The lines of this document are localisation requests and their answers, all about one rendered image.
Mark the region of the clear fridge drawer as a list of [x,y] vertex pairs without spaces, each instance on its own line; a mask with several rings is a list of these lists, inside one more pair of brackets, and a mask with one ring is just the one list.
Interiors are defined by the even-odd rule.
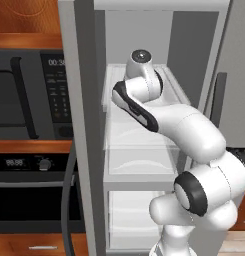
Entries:
[[149,215],[149,204],[161,191],[109,193],[109,244],[114,250],[150,249],[162,228]]
[[112,175],[174,174],[178,156],[175,146],[111,149],[108,170]]

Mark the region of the grey fridge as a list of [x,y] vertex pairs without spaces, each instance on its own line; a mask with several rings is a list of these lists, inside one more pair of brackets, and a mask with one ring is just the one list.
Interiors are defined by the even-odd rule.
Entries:
[[[130,54],[145,49],[157,71],[170,69],[177,82],[165,89],[169,104],[206,105],[218,46],[230,0],[95,0],[105,13],[106,77],[103,109],[106,113],[104,211],[107,256],[148,256],[150,249],[114,250],[109,244],[109,193],[111,191],[171,192],[173,181],[191,160],[171,140],[145,130],[114,105],[111,90],[123,79]],[[109,151],[120,148],[175,146],[179,156],[174,174],[112,175]]]

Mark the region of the round oven knob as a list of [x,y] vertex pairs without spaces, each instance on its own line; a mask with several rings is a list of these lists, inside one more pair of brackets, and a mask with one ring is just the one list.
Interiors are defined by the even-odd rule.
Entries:
[[40,171],[48,171],[51,168],[51,161],[48,159],[42,159],[39,162],[39,170]]

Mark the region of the black microwave oven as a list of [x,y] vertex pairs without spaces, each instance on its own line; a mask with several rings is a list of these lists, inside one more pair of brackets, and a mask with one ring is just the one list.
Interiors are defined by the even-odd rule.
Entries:
[[21,58],[21,71],[38,139],[70,140],[72,119],[65,60],[61,50],[0,49],[0,140],[29,135],[10,60]]

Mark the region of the wooden cupboard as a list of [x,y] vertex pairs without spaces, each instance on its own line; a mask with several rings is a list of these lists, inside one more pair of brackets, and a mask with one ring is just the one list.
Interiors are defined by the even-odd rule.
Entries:
[[58,0],[0,0],[0,48],[61,49]]

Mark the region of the wooden drawer front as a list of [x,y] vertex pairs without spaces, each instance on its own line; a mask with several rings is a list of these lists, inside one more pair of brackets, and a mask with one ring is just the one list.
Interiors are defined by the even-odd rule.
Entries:
[[[29,250],[28,246],[51,245],[58,250]],[[0,234],[0,256],[66,256],[62,235]]]

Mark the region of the black wall oven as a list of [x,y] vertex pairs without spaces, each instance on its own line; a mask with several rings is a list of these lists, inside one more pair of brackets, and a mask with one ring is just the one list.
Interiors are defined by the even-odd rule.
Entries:
[[[42,159],[51,161],[39,170]],[[63,177],[66,153],[0,153],[0,181]],[[59,233],[62,187],[0,188],[0,233]]]

